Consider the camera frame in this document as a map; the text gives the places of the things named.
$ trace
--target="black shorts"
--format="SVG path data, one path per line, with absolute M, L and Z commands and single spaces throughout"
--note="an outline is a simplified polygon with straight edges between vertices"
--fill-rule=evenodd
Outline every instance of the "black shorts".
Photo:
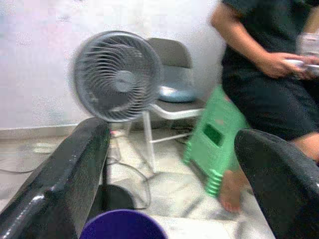
M 223 89 L 255 129 L 285 140 L 319 131 L 319 80 L 272 79 L 256 70 L 224 70 Z

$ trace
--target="hand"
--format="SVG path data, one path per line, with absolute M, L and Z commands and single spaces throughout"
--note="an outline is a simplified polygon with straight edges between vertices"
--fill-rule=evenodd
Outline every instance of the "hand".
M 280 78 L 291 73 L 301 73 L 303 69 L 285 62 L 286 59 L 303 60 L 302 56 L 290 53 L 267 53 L 261 60 L 256 63 L 256 66 L 271 78 Z
M 315 57 L 315 56 L 305 56 L 303 58 L 303 62 L 306 65 L 319 65 L 319 58 Z M 301 80 L 312 80 L 312 79 L 317 77 L 313 73 L 311 73 L 307 70 L 304 72 L 298 73 L 298 76 Z

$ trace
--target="plastic stool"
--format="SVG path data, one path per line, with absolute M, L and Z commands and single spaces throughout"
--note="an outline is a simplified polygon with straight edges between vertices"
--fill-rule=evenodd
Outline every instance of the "plastic stool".
M 209 195 L 217 197 L 224 172 L 238 168 L 234 139 L 239 130 L 247 127 L 245 117 L 218 86 L 187 143 L 183 158 L 185 164 L 194 162 L 205 174 L 205 190 Z

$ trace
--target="marble floor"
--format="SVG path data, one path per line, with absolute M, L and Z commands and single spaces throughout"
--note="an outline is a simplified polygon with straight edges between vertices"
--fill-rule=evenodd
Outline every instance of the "marble floor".
M 167 136 L 168 130 L 154 130 L 154 138 Z M 29 171 L 36 168 L 64 137 L 0 141 L 0 169 Z M 142 212 L 153 217 L 172 239 L 273 239 L 258 204 L 249 192 L 242 195 L 242 213 L 228 213 L 215 198 L 208 196 L 198 178 L 181 162 L 184 145 L 175 140 L 155 146 L 158 173 L 145 164 L 146 147 L 143 132 L 112 139 L 111 156 L 128 164 L 110 167 L 111 183 L 126 188 L 136 208 L 151 204 Z M 0 211 L 17 192 L 30 173 L 16 175 L 0 171 Z

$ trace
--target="man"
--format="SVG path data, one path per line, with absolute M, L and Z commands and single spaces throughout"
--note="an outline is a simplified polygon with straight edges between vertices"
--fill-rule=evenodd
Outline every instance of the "man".
M 251 127 L 293 142 L 319 162 L 319 81 L 285 61 L 319 64 L 316 57 L 296 54 L 297 37 L 316 2 L 223 0 L 211 24 L 227 42 L 223 89 Z M 240 210 L 246 184 L 242 171 L 225 172 L 220 202 L 226 210 Z

